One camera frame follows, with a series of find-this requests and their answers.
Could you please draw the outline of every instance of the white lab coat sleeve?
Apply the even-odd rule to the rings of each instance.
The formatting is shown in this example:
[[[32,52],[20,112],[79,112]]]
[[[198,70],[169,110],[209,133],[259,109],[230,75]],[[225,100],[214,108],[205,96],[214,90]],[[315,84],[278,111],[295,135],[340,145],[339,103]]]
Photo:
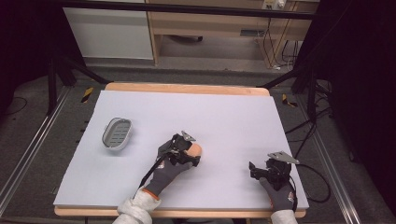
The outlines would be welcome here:
[[[273,224],[297,224],[292,210],[280,210],[271,215]]]
[[[152,212],[161,200],[154,199],[140,188],[134,198],[125,200],[119,205],[117,212],[120,214],[113,224],[151,224]]]

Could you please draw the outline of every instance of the glove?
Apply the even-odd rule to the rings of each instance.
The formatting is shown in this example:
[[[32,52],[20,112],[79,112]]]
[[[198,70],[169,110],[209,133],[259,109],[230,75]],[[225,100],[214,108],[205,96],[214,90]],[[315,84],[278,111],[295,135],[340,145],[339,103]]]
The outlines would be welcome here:
[[[293,209],[295,196],[290,184],[286,184],[280,188],[280,190],[276,191],[268,182],[267,178],[262,177],[259,181],[270,196],[271,205],[274,212]]]
[[[171,140],[167,141],[161,147],[158,148],[158,158],[169,148]],[[186,162],[184,164],[177,163],[173,165],[167,156],[164,157],[163,162],[155,169],[153,177],[149,184],[143,189],[143,191],[148,192],[156,198],[160,193],[168,186],[180,173],[189,170],[192,167],[192,162]]]

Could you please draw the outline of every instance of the gray carpet floor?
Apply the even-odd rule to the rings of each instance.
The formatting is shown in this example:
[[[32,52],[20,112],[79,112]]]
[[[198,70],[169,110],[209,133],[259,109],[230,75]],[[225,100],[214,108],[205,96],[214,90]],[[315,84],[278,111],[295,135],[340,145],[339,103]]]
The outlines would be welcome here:
[[[277,76],[276,74],[264,75],[231,71],[144,68],[92,68],[92,71],[116,81],[242,86],[262,85]],[[0,219],[2,222],[14,220],[20,223],[82,223],[82,217],[57,217],[53,212],[52,205],[56,196],[53,189],[61,184],[64,172],[78,145],[78,140],[90,120],[100,90],[105,87],[79,73],[76,73],[76,77],[78,83],[70,89],[59,117],[55,120],[4,211],[2,219]],[[271,95],[275,98],[285,131],[305,121],[302,108],[305,108],[306,105],[293,107],[282,104],[282,94],[287,94],[291,101],[297,97],[291,94],[290,83],[292,80],[270,90]],[[94,87],[93,93],[87,103],[81,103],[84,91],[89,87]],[[15,113],[3,116],[0,120],[0,188],[6,184],[12,170],[45,117],[48,101],[47,79],[41,77],[21,85],[15,92],[15,96],[21,98],[15,98],[12,107],[8,110],[9,113]],[[305,99],[306,95],[301,94],[298,97]],[[22,99],[27,102],[25,107],[23,107]],[[317,110],[325,109],[328,106],[326,100],[320,100]],[[307,132],[308,126],[287,134],[293,153],[296,153]],[[343,136],[340,135],[336,123],[328,114],[318,119],[316,132],[320,133],[329,150],[331,159],[346,185],[361,222],[396,223],[396,218],[384,204],[364,167],[359,163],[349,161]],[[298,159],[301,163],[314,167],[325,175],[312,137],[305,143]],[[326,197],[328,193],[326,185],[318,175],[304,167],[299,167],[298,172],[309,197],[313,199]],[[298,220],[299,223],[346,223],[333,192],[326,203],[309,203],[310,208],[307,210],[306,216]],[[93,217],[90,218],[90,221],[91,223],[111,223],[113,219],[114,217]],[[168,219],[157,219],[155,223],[167,223],[168,221]],[[253,223],[266,223],[266,220],[262,219],[252,221]]]

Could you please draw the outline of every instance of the white cabinet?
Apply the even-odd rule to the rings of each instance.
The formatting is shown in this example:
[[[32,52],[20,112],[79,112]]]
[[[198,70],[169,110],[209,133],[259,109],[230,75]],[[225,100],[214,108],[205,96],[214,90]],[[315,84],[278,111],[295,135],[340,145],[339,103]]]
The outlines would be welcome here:
[[[64,13],[84,58],[153,60],[146,12],[65,7]]]

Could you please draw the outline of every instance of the hand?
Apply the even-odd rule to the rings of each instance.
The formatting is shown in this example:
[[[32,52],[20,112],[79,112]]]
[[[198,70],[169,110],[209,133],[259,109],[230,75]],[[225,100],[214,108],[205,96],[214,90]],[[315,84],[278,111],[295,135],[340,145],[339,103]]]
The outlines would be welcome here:
[[[276,191],[265,177],[260,178],[259,181],[270,196],[274,212],[293,209],[295,196],[290,184],[286,184]]]
[[[158,158],[165,152],[170,146],[168,141],[158,148]],[[177,163],[173,165],[167,156],[163,158],[163,162],[155,169],[153,177],[149,184],[145,187],[153,196],[157,197],[160,193],[168,186],[180,173],[189,170],[192,167],[192,162],[187,162],[184,164]]]

